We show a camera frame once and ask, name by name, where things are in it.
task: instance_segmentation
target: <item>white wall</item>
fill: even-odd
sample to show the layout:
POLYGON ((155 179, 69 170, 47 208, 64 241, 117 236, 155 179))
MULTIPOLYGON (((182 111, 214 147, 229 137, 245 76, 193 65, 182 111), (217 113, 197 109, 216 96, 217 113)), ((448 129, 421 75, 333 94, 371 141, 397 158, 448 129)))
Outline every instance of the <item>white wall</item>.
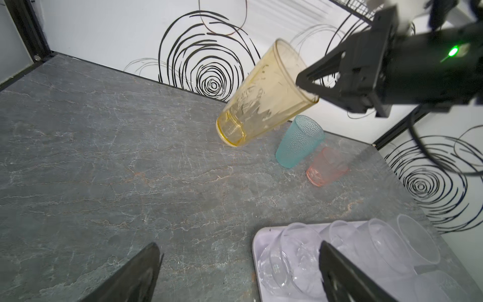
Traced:
MULTIPOLYGON (((415 129, 429 151, 455 169, 483 169, 483 106, 428 114, 415 129)), ((406 131, 380 153, 483 289, 483 177, 446 173, 414 146, 406 131)))
POLYGON ((0 0, 0 83, 32 64, 7 7, 0 0))
MULTIPOLYGON (((197 0, 37 0, 35 4, 52 50, 153 80, 158 80, 159 45, 168 27, 176 18, 199 9, 197 0)), ((241 34, 243 37, 231 37, 236 37, 242 43, 253 42, 256 50, 252 49, 250 53, 255 57, 255 63, 258 60, 256 52, 262 56, 275 39, 283 38, 291 42, 307 64, 312 64, 325 54, 327 48, 335 47, 344 33, 352 29, 359 31, 366 26, 355 16, 344 23, 349 13, 329 0, 248 0, 247 8, 243 0, 200 0, 200 8, 222 14, 227 22, 235 26, 243 25, 242 29, 246 32, 241 34)), ((196 87, 194 80, 166 81, 173 71, 166 67, 170 43, 175 43, 176 34, 182 34, 184 29, 193 25, 194 20, 199 22, 199 18, 180 19, 171 28, 162 47, 161 76, 164 83, 214 96, 206 89, 196 87)), ((426 31, 427 18, 423 17, 415 23, 417 32, 426 31)), ((229 34, 230 30, 216 24, 209 24, 208 29, 221 31, 218 33, 222 34, 229 34)), ((207 34, 209 30, 196 28, 194 31, 207 34)), ((249 73, 254 63, 243 50, 236 49, 235 42, 220 39, 222 41, 216 43, 235 49, 244 71, 244 74, 234 77, 234 89, 215 95, 218 99, 228 101, 227 95, 234 93, 237 83, 249 73)), ((174 71, 174 77, 179 77, 177 70, 174 71)), ((372 111, 360 118, 364 115, 348 114, 321 100, 304 114, 319 122, 326 131, 373 143, 412 108, 394 106, 390 117, 386 119, 375 118, 372 111)))

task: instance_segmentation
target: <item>wire rack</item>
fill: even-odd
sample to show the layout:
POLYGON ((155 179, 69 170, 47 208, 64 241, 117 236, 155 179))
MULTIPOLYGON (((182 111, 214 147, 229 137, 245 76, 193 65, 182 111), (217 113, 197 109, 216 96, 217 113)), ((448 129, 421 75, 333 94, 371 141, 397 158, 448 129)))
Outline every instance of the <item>wire rack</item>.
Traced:
POLYGON ((374 14, 378 9, 374 11, 370 10, 369 7, 366 5, 365 0, 330 0, 330 2, 340 6, 341 8, 345 9, 350 14, 358 16, 359 18, 366 21, 368 24, 372 24, 372 19, 374 18, 374 14))

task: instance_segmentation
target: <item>yellow cup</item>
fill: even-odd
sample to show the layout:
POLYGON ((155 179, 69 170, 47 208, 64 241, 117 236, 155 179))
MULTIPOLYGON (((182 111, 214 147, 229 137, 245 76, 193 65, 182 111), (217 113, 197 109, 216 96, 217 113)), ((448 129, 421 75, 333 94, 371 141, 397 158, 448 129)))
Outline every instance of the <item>yellow cup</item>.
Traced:
POLYGON ((318 96, 295 85, 305 68, 290 44, 277 39, 216 120, 222 141, 244 145, 316 104, 318 96))

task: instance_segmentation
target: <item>pink cup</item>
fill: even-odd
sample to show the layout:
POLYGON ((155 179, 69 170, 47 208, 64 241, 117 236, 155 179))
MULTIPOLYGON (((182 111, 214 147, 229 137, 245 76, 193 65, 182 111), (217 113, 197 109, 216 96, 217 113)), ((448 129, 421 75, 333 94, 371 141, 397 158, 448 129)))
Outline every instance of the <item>pink cup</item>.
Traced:
POLYGON ((332 148, 325 147, 308 168, 307 178, 314 185, 321 187, 339 179, 348 171, 349 168, 340 153, 332 148))

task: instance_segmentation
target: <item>transparent glass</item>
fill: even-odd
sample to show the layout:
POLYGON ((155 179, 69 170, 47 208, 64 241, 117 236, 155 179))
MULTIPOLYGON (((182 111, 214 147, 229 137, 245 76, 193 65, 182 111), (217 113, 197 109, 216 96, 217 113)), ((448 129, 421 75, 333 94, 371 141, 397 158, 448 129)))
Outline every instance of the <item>transparent glass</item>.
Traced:
POLYGON ((312 153, 325 137, 322 127, 316 121, 305 115, 298 115, 285 132, 275 158, 286 168, 295 167, 299 161, 312 153))
POLYGON ((317 96, 295 85, 305 68, 290 44, 277 39, 216 120, 222 141, 244 145, 316 104, 317 96))
POLYGON ((339 248, 355 232, 357 232, 357 228, 352 223, 336 220, 320 231, 319 234, 322 240, 327 241, 335 248, 339 248))
POLYGON ((313 159, 313 163, 307 169, 307 178, 318 186, 324 186, 339 179, 349 171, 340 153, 332 148, 325 147, 313 159))
POLYGON ((416 220, 400 214, 388 224, 398 232, 407 245, 413 266, 439 263, 441 256, 438 247, 431 235, 416 220))
POLYGON ((317 231, 303 223, 287 226, 258 260, 258 271, 265 288, 280 297, 325 297, 318 265, 321 242, 317 231))
POLYGON ((380 219, 373 218, 357 228, 349 241, 357 251, 361 269, 373 279, 415 274, 409 252, 396 231, 380 219))

